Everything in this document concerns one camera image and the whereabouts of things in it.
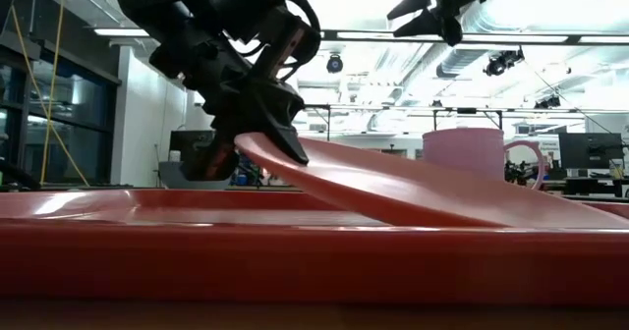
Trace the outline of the pink plastic plate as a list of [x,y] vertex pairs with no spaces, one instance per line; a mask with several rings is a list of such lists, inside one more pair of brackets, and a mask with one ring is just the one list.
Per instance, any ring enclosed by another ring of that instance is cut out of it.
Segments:
[[237,147],[313,197],[394,226],[629,229],[629,219],[581,202],[420,160],[303,138],[299,164],[260,133]]

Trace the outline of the black overhead beam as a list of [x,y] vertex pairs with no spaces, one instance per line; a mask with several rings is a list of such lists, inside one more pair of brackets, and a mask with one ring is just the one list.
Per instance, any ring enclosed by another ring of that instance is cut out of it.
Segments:
[[[324,41],[444,43],[434,34],[396,37],[392,31],[325,29]],[[539,46],[629,46],[629,33],[559,34],[559,33],[464,33],[460,44],[539,45]]]

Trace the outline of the red plastic tray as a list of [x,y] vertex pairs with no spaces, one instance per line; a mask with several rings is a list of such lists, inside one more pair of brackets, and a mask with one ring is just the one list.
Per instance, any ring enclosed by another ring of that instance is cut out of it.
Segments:
[[298,192],[0,192],[4,296],[629,306],[629,230],[392,227]]

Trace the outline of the black computer monitor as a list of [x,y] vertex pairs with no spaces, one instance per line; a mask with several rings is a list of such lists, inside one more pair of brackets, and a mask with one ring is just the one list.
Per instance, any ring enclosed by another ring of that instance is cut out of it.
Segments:
[[560,133],[558,140],[564,169],[608,169],[613,160],[624,157],[621,134]]
[[198,151],[210,145],[214,138],[213,130],[205,131],[172,131],[170,135],[169,151],[180,150],[181,161],[192,161]]

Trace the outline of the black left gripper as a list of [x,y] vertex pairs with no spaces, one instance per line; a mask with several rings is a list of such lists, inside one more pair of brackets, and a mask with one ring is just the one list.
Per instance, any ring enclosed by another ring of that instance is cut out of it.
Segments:
[[187,180],[228,180],[240,161],[235,136],[244,133],[264,133],[293,161],[309,163],[293,126],[304,101],[278,74],[275,79],[255,77],[255,62],[241,55],[223,33],[172,33],[157,40],[149,63],[170,79],[181,77],[186,88],[201,94],[203,110],[214,117],[212,140],[183,160]]

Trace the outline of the blue storage bin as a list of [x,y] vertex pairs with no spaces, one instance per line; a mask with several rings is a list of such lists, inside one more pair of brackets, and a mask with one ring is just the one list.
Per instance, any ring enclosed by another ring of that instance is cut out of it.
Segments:
[[237,186],[260,186],[262,173],[261,169],[246,155],[239,157],[239,163],[236,169]]

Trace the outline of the long ceiling light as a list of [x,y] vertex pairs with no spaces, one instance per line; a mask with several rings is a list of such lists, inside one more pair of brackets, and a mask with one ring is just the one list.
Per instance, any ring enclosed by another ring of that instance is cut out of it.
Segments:
[[149,34],[140,28],[106,28],[99,27],[93,30],[96,34],[107,37],[145,38]]

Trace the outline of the lilac plastic mug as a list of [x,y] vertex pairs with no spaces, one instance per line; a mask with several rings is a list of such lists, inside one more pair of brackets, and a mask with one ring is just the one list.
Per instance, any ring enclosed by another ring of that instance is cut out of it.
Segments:
[[544,161],[540,144],[528,140],[504,142],[504,132],[489,128],[437,130],[423,134],[423,160],[484,178],[504,180],[505,153],[516,146],[530,148],[538,159],[538,175],[532,186],[543,183]]

